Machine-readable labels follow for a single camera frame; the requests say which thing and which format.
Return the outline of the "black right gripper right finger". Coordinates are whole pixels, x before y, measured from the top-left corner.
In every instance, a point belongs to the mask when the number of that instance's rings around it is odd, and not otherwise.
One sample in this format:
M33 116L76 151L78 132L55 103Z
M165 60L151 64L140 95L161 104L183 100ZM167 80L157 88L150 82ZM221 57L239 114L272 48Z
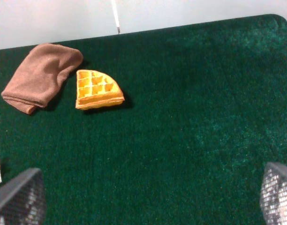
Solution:
M278 162L266 164L260 208L267 225L287 225L287 166Z

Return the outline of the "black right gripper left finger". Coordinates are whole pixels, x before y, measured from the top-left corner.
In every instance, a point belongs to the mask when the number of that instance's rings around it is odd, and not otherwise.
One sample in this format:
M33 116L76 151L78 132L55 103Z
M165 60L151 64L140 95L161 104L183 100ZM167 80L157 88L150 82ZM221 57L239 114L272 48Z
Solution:
M42 225L46 216L43 174L29 168L0 187L0 225Z

